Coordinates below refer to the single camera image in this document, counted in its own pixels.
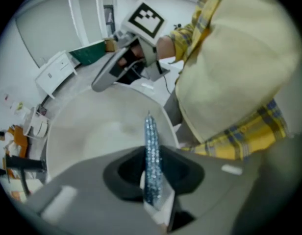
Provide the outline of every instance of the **white cabinet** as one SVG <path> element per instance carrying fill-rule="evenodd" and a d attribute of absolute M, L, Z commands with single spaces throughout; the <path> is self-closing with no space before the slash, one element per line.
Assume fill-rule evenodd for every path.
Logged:
<path fill-rule="evenodd" d="M 41 66 L 41 73 L 35 82 L 51 97 L 56 88 L 72 73 L 79 62 L 65 51 L 59 52 Z"/>

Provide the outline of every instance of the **green panel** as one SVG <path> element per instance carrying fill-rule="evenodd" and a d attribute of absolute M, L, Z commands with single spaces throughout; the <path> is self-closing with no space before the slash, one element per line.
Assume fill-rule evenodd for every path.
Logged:
<path fill-rule="evenodd" d="M 94 42 L 69 53 L 83 65 L 90 65 L 105 55 L 105 42 L 104 40 Z"/>

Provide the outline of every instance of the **chair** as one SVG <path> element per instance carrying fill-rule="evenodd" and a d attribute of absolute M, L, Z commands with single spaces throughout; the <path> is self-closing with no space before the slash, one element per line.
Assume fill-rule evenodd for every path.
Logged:
<path fill-rule="evenodd" d="M 9 132 L 10 134 L 12 134 L 14 136 L 15 144 L 17 144 L 21 147 L 19 157 L 25 158 L 26 154 L 27 154 L 27 148 L 28 148 L 28 137 L 26 137 L 23 134 L 23 129 L 19 126 L 15 126 L 15 130 L 13 130 L 12 128 L 9 128 L 7 130 L 7 132 Z M 3 168 L 4 168 L 4 170 L 6 170 L 5 157 L 3 158 Z M 7 169 L 7 173 L 8 173 L 8 176 L 12 179 L 19 179 L 18 176 L 16 178 L 14 177 L 12 170 Z"/>

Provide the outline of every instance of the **cardboard box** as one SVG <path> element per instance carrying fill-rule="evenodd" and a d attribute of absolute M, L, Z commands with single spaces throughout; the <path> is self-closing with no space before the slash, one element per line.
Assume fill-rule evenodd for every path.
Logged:
<path fill-rule="evenodd" d="M 105 51 L 106 52 L 117 50 L 116 41 L 113 38 L 104 38 L 104 41 L 105 41 Z"/>

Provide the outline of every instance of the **yellow plaid shirt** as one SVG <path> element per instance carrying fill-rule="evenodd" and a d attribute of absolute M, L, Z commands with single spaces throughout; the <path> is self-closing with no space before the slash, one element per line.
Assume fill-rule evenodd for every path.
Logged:
<path fill-rule="evenodd" d="M 187 62 L 192 52 L 209 34 L 209 22 L 221 0 L 198 0 L 192 22 L 171 32 L 176 62 Z M 286 124 L 272 99 L 247 119 L 217 134 L 196 147 L 183 148 L 201 155 L 223 159 L 243 159 L 252 152 L 266 149 L 286 137 Z"/>

